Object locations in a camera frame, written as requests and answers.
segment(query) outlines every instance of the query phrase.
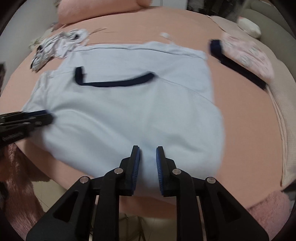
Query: wall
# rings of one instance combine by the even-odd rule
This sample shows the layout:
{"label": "wall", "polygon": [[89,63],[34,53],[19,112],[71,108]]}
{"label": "wall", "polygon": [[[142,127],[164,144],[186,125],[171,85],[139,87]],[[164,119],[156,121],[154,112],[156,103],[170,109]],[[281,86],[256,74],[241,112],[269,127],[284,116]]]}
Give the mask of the wall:
{"label": "wall", "polygon": [[187,0],[153,0],[151,6],[187,9]]}
{"label": "wall", "polygon": [[41,37],[53,22],[57,22],[54,2],[27,0],[4,29],[0,36],[0,63],[5,62],[6,65],[2,90],[11,74],[30,54],[31,40]]}

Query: white fabric scrap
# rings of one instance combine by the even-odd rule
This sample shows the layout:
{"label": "white fabric scrap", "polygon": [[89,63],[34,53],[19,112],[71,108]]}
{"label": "white fabric scrap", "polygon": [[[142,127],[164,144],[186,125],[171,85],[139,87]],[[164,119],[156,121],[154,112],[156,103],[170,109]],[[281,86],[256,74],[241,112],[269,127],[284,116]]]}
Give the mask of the white fabric scrap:
{"label": "white fabric scrap", "polygon": [[175,44],[171,38],[171,36],[168,33],[160,33],[161,37],[164,37],[165,39],[170,41],[170,44]]}
{"label": "white fabric scrap", "polygon": [[89,33],[86,29],[73,29],[69,32],[63,31],[44,39],[40,44],[40,49],[37,49],[33,57],[31,68],[37,72],[51,58],[65,58],[69,52],[79,46],[88,36]]}

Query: beige blanket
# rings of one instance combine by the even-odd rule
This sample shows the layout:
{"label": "beige blanket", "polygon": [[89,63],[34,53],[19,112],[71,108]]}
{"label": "beige blanket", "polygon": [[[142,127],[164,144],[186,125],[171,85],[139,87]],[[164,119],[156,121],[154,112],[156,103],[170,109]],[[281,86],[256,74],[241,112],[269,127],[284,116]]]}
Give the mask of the beige blanket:
{"label": "beige blanket", "polygon": [[211,19],[228,34],[246,41],[254,41],[269,57],[275,78],[267,88],[278,116],[283,141],[283,187],[296,179],[296,83],[288,68],[266,45],[242,31],[236,23],[218,16]]}

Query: black gripper frame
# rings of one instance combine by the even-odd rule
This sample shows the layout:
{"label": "black gripper frame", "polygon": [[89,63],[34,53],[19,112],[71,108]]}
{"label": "black gripper frame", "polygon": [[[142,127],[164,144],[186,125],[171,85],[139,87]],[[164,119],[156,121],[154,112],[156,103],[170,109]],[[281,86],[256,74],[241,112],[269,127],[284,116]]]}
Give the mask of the black gripper frame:
{"label": "black gripper frame", "polygon": [[29,231],[26,241],[88,241],[96,196],[93,241],[119,241],[119,196],[132,196],[140,149],[103,177],[81,177]]}
{"label": "black gripper frame", "polygon": [[163,147],[158,147],[157,152],[162,169],[163,196],[175,196],[177,200],[177,241],[202,241],[203,234],[207,241],[269,240],[265,230],[216,179],[191,177],[165,157]]}
{"label": "black gripper frame", "polygon": [[49,125],[53,119],[46,110],[0,115],[0,148],[29,137],[35,128]]}

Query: navy fabric strip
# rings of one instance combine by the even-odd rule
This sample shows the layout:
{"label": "navy fabric strip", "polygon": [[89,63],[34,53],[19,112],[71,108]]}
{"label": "navy fabric strip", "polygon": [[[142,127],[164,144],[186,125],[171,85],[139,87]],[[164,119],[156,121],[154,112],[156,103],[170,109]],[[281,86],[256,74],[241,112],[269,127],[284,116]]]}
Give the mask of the navy fabric strip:
{"label": "navy fabric strip", "polygon": [[39,111],[34,111],[34,112],[27,112],[28,118],[30,118],[32,116],[36,116],[36,115],[45,115],[45,114],[48,114],[47,110],[39,110]]}
{"label": "navy fabric strip", "polygon": [[90,83],[84,83],[83,82],[83,67],[77,67],[75,69],[75,82],[79,85],[82,86],[94,86],[94,87],[125,87],[125,86],[132,86],[132,85],[139,85],[146,83],[148,81],[151,81],[154,77],[155,74],[152,72],[148,72],[147,74],[144,74],[142,76],[136,77],[134,79],[130,80],[120,80],[120,81],[109,81],[109,82],[90,82]]}
{"label": "navy fabric strip", "polygon": [[244,67],[240,66],[238,63],[234,62],[232,59],[229,59],[222,53],[220,40],[215,39],[210,42],[210,51],[211,51],[211,55],[219,59],[221,64],[229,67],[230,69],[233,69],[234,71],[238,72],[242,76],[246,77],[255,85],[257,85],[259,88],[263,90],[266,89],[266,83],[262,79],[260,79],[257,75],[253,74],[252,72],[245,69]]}

